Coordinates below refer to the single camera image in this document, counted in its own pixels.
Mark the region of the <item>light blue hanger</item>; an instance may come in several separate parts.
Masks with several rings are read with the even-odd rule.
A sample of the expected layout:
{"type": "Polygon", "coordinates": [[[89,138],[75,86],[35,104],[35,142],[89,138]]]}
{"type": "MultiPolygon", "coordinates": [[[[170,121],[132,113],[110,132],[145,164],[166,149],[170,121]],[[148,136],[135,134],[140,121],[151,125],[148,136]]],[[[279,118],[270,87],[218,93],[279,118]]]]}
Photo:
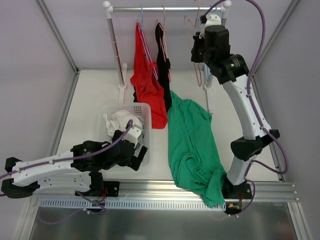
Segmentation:
{"type": "Polygon", "coordinates": [[[212,74],[211,74],[210,68],[206,64],[203,65],[203,73],[204,73],[204,82],[205,83],[210,82],[212,80],[212,74]]]}

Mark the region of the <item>white tank top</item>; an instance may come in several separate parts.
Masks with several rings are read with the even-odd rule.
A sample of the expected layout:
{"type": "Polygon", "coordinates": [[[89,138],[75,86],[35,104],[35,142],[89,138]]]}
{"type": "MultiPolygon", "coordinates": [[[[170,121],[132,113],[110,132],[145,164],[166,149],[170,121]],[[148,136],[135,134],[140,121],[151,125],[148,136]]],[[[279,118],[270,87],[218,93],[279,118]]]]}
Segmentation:
{"type": "Polygon", "coordinates": [[[114,135],[116,130],[124,132],[129,120],[133,121],[133,126],[136,126],[141,131],[143,130],[143,124],[140,118],[125,109],[118,110],[113,114],[104,113],[102,116],[105,121],[107,134],[110,137],[114,135]]]}

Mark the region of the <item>red tank top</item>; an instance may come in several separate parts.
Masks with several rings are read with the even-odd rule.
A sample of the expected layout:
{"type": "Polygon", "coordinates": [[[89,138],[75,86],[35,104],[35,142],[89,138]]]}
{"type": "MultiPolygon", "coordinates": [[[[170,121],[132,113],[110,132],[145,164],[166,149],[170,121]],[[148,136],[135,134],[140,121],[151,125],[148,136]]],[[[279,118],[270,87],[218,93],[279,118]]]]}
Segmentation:
{"type": "Polygon", "coordinates": [[[130,82],[135,90],[135,99],[139,103],[146,103],[151,109],[151,125],[154,129],[164,129],[168,122],[164,101],[164,89],[154,77],[153,71],[147,74],[146,81],[134,81],[134,73],[130,82]]]}

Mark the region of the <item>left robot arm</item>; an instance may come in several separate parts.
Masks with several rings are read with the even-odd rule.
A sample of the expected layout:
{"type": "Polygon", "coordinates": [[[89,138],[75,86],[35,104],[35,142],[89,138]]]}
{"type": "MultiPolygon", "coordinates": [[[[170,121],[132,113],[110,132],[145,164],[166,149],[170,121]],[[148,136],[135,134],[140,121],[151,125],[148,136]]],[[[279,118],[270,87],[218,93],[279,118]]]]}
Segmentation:
{"type": "Polygon", "coordinates": [[[119,166],[138,171],[148,152],[145,145],[113,138],[112,142],[87,140],[66,152],[34,161],[9,157],[5,161],[6,174],[0,177],[0,190],[11,199],[54,190],[103,196],[107,186],[102,170],[119,166]]]}

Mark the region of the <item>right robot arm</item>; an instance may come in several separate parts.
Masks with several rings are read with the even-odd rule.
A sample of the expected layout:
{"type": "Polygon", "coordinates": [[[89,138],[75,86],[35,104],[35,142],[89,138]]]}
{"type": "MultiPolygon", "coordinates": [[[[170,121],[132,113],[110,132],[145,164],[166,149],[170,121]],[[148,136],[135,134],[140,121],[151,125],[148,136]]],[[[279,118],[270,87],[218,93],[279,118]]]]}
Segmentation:
{"type": "Polygon", "coordinates": [[[191,61],[204,63],[228,94],[239,118],[243,136],[230,144],[233,160],[223,179],[222,195],[226,199],[251,198],[250,185],[245,179],[252,160],[274,139],[280,137],[253,109],[256,97],[248,84],[249,69],[244,58],[230,53],[229,31],[223,25],[209,25],[193,36],[191,61]]]}

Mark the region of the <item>green tank top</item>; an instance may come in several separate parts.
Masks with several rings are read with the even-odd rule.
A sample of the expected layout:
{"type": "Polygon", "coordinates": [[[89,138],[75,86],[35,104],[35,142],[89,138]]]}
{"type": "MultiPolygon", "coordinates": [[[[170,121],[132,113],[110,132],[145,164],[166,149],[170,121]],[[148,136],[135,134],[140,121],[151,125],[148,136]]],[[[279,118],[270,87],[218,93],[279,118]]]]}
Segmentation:
{"type": "Polygon", "coordinates": [[[168,164],[176,186],[198,194],[213,208],[225,203],[226,171],[212,132],[212,116],[191,99],[171,92],[168,110],[168,164]]]}

